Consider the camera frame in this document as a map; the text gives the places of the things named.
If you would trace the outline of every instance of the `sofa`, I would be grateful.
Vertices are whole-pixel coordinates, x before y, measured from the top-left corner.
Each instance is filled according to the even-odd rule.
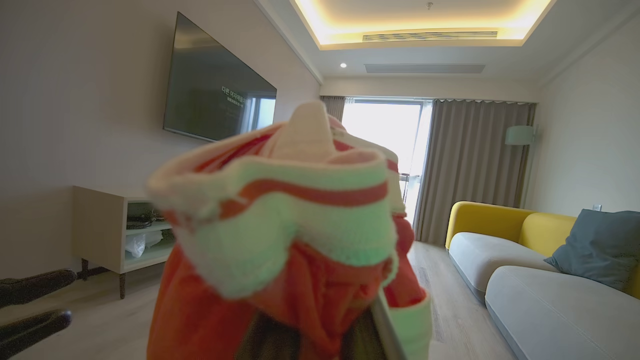
[[[640,266],[623,293],[544,262],[575,219],[458,202],[446,247],[519,360],[640,359]]]

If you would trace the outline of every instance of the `lamp shade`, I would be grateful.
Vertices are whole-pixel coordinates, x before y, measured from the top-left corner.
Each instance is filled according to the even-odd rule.
[[[533,126],[511,126],[507,129],[504,143],[507,145],[531,145],[534,135]]]

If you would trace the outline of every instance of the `white wall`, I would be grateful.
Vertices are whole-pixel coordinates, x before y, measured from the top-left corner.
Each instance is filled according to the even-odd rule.
[[[540,92],[530,82],[482,78],[326,78],[320,95],[402,96],[538,102]]]
[[[640,15],[543,89],[527,207],[640,211]]]
[[[74,266],[72,185],[142,191],[203,142],[162,130],[176,12],[278,88],[276,121],[319,85],[252,0],[0,3],[0,279]]]

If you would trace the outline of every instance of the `wooden floor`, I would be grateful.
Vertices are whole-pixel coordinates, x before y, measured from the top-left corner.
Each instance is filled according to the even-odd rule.
[[[444,247],[415,242],[408,257],[420,285],[433,296],[429,360],[516,360]]]
[[[415,243],[410,261],[434,301],[430,360],[514,360],[506,342],[478,303],[444,248]],[[58,308],[70,309],[72,325],[16,357],[20,359],[144,359],[162,265],[127,274],[127,297],[118,276],[105,273],[28,305],[0,309],[0,323]]]

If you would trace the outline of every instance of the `chair armrest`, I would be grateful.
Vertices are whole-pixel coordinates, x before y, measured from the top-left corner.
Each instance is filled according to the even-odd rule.
[[[524,219],[535,211],[460,201],[451,208],[446,247],[457,233],[478,233],[519,242]]]

